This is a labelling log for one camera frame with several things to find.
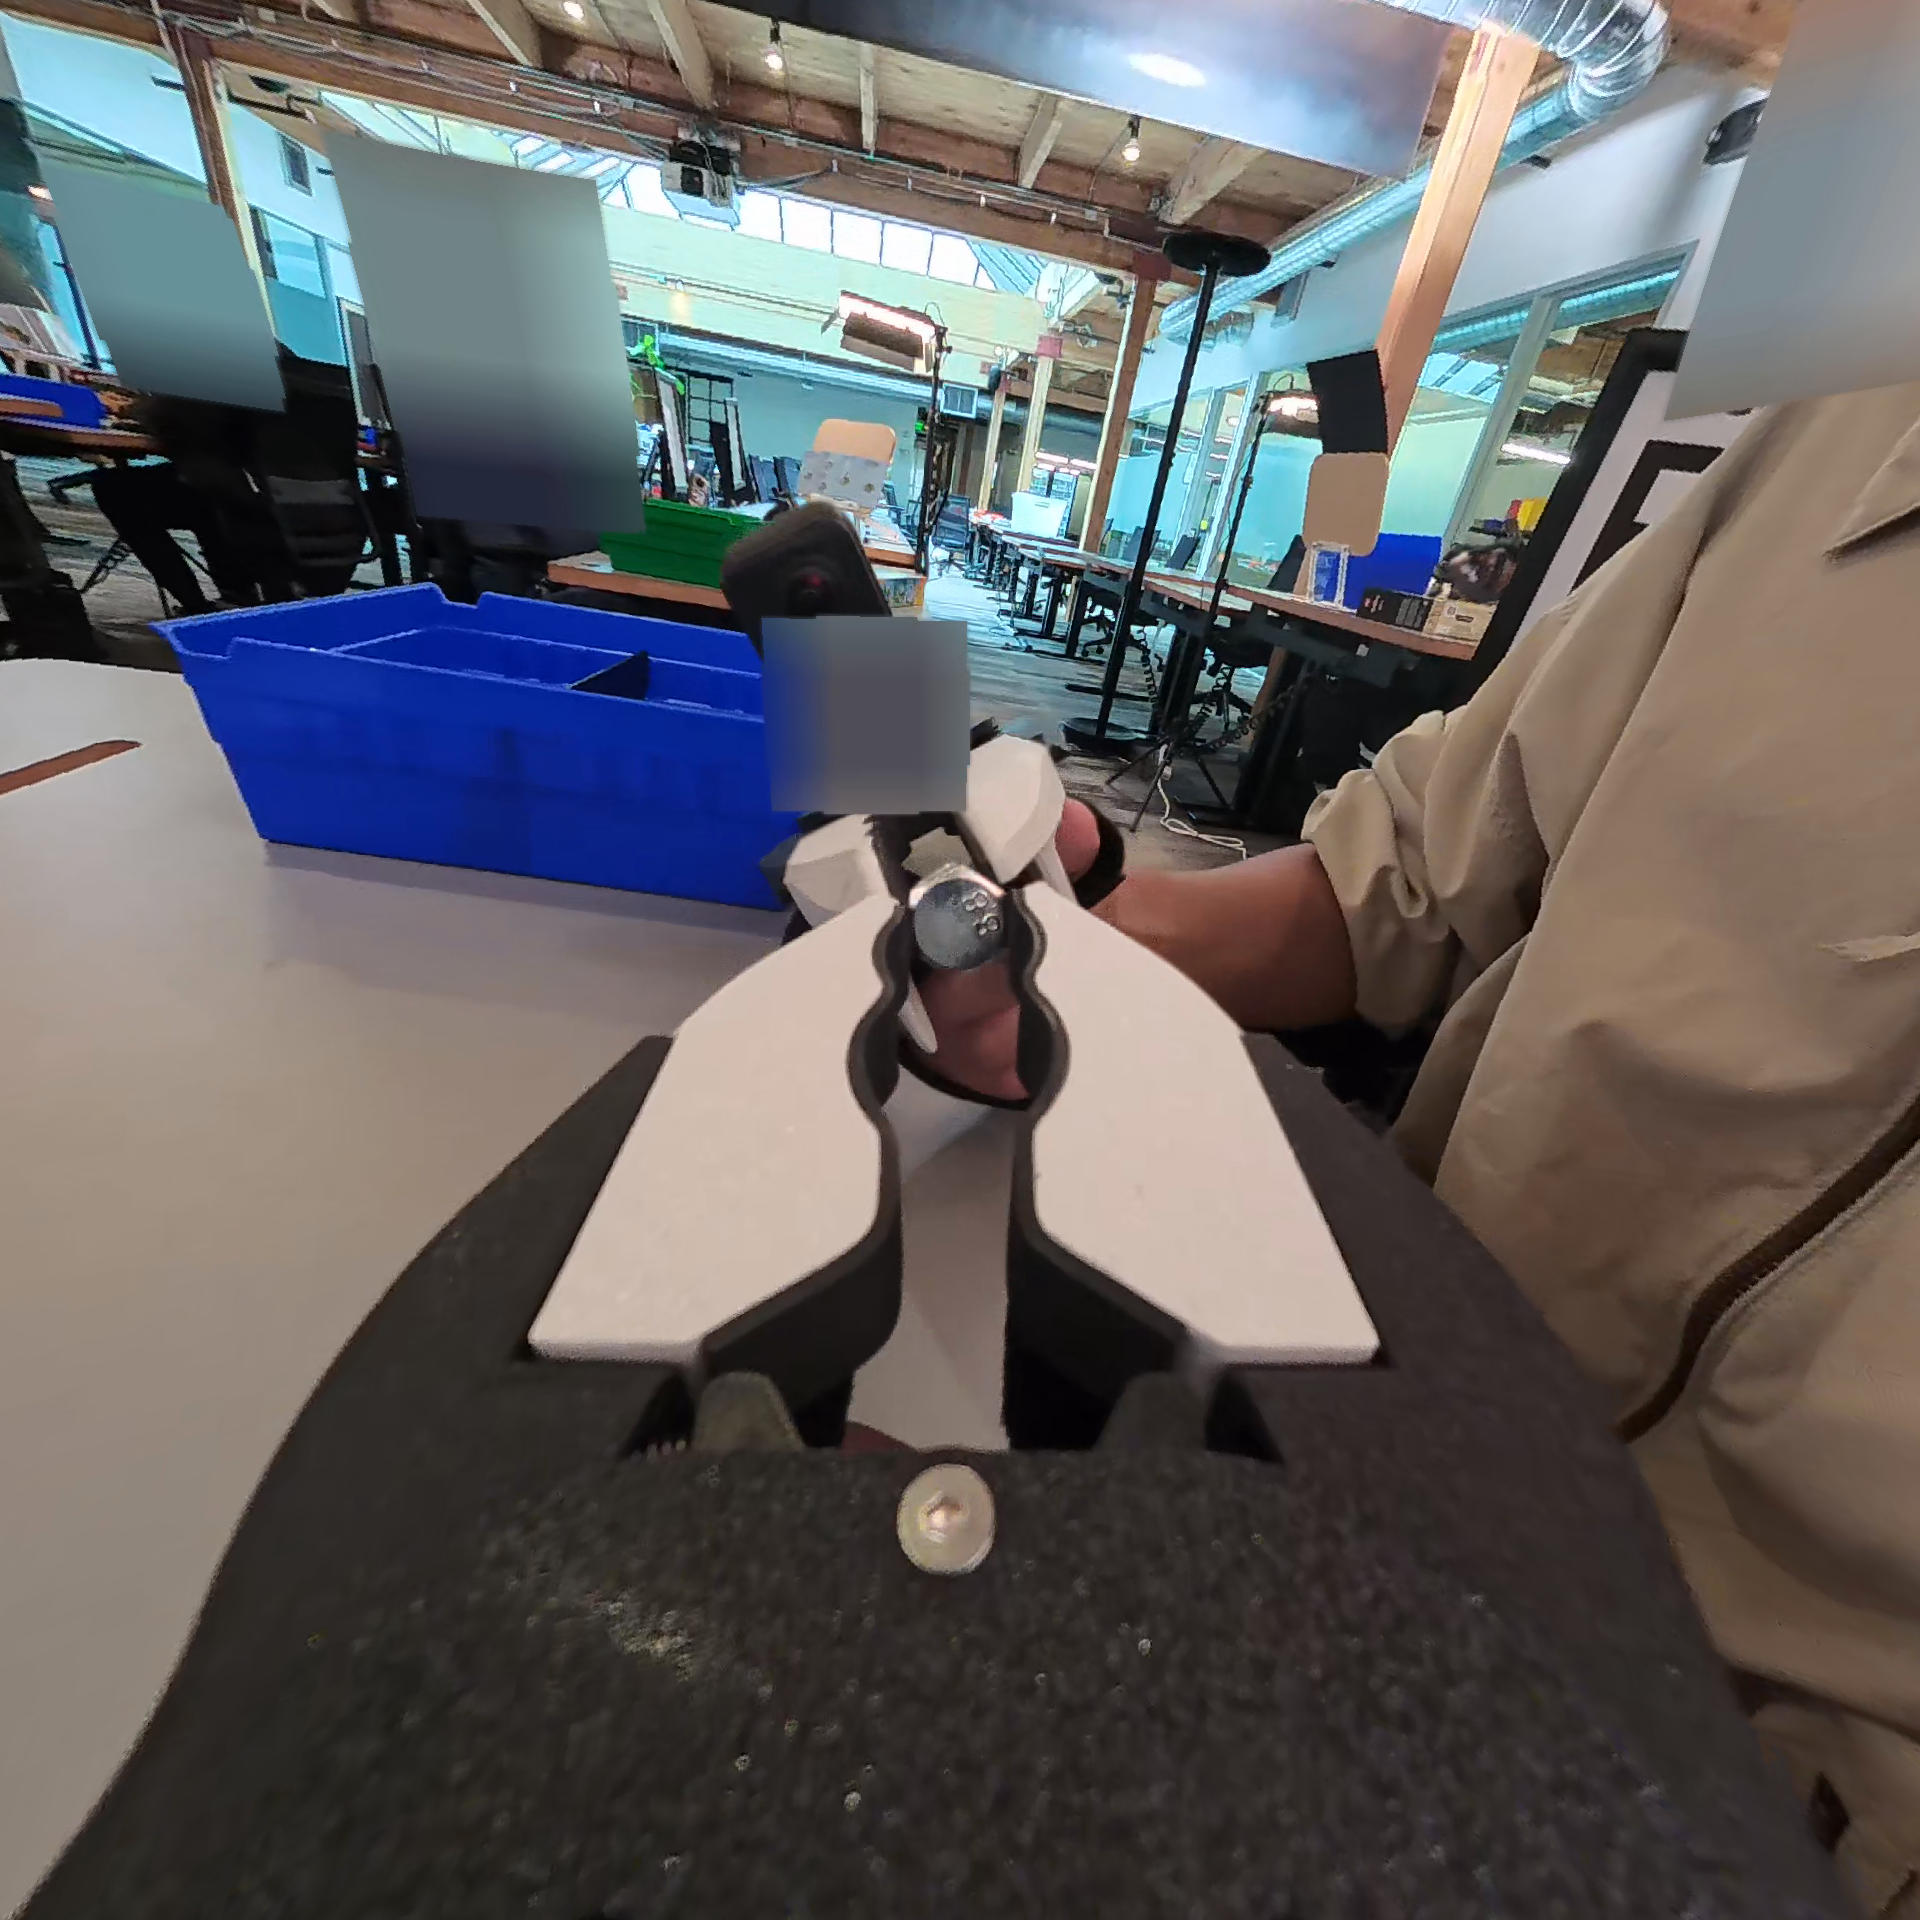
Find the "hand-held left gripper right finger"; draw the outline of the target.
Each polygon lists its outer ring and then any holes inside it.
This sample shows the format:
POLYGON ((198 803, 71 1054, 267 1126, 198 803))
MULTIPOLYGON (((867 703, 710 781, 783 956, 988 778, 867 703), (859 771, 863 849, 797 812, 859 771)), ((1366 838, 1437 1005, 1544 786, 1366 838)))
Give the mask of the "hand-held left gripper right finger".
POLYGON ((1026 1087, 1010 1353, 1115 1403, 1139 1376, 1376 1367, 1256 1039, 1052 884, 1010 896, 1026 1087))

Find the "wooden side table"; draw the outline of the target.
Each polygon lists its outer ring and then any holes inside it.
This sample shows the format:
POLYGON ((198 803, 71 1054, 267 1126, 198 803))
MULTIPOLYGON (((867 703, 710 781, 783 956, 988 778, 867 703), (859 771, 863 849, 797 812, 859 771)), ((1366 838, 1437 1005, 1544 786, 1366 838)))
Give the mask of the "wooden side table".
MULTIPOLYGON (((877 587, 893 611, 924 611, 924 574, 910 563, 874 563, 877 587)), ((553 587, 587 587, 587 594, 618 594, 630 601, 649 607, 699 607, 699 611, 735 611, 728 594, 719 585, 682 585, 682 577, 656 577, 656 574, 630 574, 618 568, 605 552, 566 554, 545 563, 545 577, 553 587)))

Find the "small background instruction board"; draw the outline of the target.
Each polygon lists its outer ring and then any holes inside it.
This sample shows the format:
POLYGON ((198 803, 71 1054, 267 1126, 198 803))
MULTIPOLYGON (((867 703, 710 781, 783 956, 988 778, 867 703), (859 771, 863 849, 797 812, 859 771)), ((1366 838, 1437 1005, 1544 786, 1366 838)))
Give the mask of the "small background instruction board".
POLYGON ((859 519, 886 507, 897 429, 882 421, 818 421, 799 459, 797 498, 828 500, 859 519))

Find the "black office chair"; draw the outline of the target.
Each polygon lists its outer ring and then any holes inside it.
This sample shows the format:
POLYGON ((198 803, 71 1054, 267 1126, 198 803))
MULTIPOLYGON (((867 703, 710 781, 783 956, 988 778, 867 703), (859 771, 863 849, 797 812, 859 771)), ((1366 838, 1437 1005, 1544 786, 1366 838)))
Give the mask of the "black office chair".
POLYGON ((331 600, 368 558, 359 396, 341 364, 278 358, 278 408, 141 396, 154 464, 101 470, 91 498, 186 620, 331 600))

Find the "black floor lamp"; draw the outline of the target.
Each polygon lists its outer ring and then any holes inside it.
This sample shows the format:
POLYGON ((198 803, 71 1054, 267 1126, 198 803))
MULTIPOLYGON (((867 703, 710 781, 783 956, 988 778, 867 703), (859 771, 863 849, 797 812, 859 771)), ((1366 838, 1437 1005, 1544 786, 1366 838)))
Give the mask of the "black floor lamp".
POLYGON ((1061 722, 1061 750, 1073 758, 1093 758, 1103 750, 1119 751, 1119 750, 1127 750, 1139 739, 1139 735, 1119 735, 1115 727, 1115 700, 1119 700, 1119 673, 1122 673, 1122 658, 1127 658, 1133 620, 1139 620, 1139 601, 1145 601, 1145 577, 1150 577, 1150 558, 1152 558, 1152 539, 1160 539, 1162 498, 1169 498, 1169 483, 1170 483, 1170 470, 1179 470, 1179 441, 1181 441, 1181 421, 1187 421, 1187 396, 1190 396, 1190 377, 1195 377, 1210 299, 1214 299, 1219 278, 1250 278, 1250 273, 1268 270, 1268 247, 1261 247, 1250 237, 1228 237, 1228 231, 1205 231, 1205 228, 1179 228, 1162 240, 1162 254, 1179 270, 1195 270, 1195 310, 1190 310, 1190 324, 1187 324, 1187 351, 1181 351, 1179 390, 1170 390, 1170 404, 1169 404, 1169 441, 1162 441, 1162 459, 1160 459, 1160 472, 1152 472, 1139 554, 1133 554, 1133 568, 1127 568, 1119 607, 1115 607, 1109 661, 1103 661, 1103 674, 1101 674, 1101 703, 1093 703, 1090 717, 1067 717, 1061 722))

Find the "green crate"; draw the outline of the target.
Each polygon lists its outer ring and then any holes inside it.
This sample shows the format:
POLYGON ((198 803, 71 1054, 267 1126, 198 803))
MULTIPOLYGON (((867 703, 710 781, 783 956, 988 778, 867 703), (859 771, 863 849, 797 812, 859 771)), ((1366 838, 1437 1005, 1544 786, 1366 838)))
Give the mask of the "green crate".
POLYGON ((723 554, 766 519, 762 507, 695 507, 676 498, 646 498, 637 524, 598 538, 598 552, 618 574, 719 587, 723 554))

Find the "blue bin with black divider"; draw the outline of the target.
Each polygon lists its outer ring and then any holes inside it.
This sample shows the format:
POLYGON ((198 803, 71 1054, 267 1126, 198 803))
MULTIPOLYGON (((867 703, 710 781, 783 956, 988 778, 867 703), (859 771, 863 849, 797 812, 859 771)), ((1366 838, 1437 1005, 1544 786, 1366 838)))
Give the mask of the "blue bin with black divider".
POLYGON ((776 905, 742 634, 435 585, 154 634, 267 843, 776 905))

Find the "person's right hand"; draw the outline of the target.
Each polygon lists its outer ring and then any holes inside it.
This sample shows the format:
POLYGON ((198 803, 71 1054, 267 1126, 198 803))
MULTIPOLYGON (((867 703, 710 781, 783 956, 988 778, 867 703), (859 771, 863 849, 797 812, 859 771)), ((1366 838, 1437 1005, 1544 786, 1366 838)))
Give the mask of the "person's right hand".
MULTIPOLYGON (((1103 926, 1160 949, 1187 979, 1202 979, 1187 961, 1190 943, 1181 910, 1202 905, 1190 886, 1179 886, 1187 873, 1150 870, 1127 880, 1122 834, 1084 803, 1067 803, 1052 849, 1073 892, 1084 896, 1103 926)), ((933 970, 916 987, 933 1011, 933 1049, 910 1073, 967 1101, 1025 1106, 1026 1087, 1017 1075, 1017 992, 1010 963, 933 970)))

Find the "steel hex bolt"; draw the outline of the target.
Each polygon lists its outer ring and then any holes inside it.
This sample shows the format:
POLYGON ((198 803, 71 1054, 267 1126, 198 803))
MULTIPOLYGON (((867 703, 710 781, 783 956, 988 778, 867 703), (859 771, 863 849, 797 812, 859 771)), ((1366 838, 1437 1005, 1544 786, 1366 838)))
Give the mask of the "steel hex bolt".
POLYGON ((933 974, 975 974, 1010 949, 1010 896, 971 862, 945 862, 908 892, 916 963, 933 974))

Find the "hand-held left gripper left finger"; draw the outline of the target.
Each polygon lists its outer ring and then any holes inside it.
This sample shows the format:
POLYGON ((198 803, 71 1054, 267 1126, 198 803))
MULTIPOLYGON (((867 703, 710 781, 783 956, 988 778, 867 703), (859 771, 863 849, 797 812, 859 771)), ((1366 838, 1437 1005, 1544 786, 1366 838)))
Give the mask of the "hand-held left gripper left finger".
POLYGON ((531 1324, 545 1359, 850 1387, 902 1308, 897 1081, 908 922, 867 896, 766 949, 660 1073, 531 1324))

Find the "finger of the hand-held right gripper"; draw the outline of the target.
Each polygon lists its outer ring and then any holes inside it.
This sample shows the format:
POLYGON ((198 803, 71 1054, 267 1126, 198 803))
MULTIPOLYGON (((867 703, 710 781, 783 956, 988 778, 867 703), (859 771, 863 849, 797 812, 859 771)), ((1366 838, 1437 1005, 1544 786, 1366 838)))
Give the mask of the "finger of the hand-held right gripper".
POLYGON ((863 904, 908 910, 908 892, 908 814, 834 814, 783 843, 783 943, 863 904))
POLYGON ((1073 896, 1055 849, 1061 812, 1067 786, 1049 741, 992 735, 971 751, 967 843, 997 886, 1041 880, 1073 896))

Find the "printed tag sign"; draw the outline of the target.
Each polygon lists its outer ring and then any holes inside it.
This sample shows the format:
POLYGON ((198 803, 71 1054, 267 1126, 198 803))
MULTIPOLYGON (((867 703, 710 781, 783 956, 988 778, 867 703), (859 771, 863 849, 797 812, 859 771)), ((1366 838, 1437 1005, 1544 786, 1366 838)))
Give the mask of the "printed tag sign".
POLYGON ((1745 417, 1671 417, 1685 347, 1685 326, 1628 334, 1595 408, 1495 601, 1477 664, 1495 664, 1622 546, 1666 519, 1745 429, 1745 417))

